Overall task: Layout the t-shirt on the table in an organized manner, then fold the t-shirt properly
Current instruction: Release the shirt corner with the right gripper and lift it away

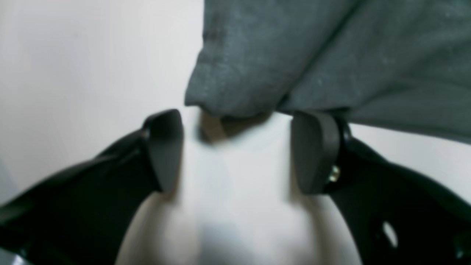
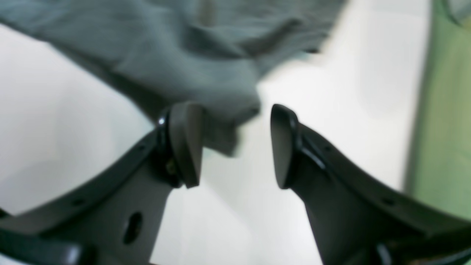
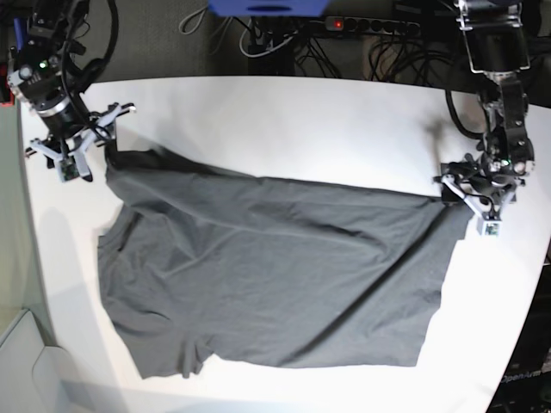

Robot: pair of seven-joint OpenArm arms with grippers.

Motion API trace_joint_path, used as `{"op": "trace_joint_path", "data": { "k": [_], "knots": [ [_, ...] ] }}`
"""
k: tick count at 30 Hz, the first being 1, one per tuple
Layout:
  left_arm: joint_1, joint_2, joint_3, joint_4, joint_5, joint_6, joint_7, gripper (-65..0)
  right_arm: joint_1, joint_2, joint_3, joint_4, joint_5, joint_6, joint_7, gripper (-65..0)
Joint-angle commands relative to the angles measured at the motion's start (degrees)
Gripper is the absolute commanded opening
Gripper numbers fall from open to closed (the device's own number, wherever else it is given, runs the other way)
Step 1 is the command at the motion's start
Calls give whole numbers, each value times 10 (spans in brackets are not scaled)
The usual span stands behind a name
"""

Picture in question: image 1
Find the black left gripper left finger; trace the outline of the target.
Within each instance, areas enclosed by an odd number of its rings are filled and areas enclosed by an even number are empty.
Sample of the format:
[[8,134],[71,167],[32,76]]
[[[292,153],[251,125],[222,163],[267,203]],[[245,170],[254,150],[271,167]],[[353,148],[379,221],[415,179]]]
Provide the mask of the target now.
[[184,142],[169,109],[1,206],[2,265],[113,265],[140,205],[177,184]]

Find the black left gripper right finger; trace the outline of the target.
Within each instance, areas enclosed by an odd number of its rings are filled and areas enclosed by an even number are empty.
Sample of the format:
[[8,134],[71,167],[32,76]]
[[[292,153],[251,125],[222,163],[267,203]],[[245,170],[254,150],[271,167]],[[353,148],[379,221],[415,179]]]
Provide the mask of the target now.
[[470,264],[470,204],[387,161],[345,120],[295,112],[291,153],[299,189],[333,200],[364,265]]

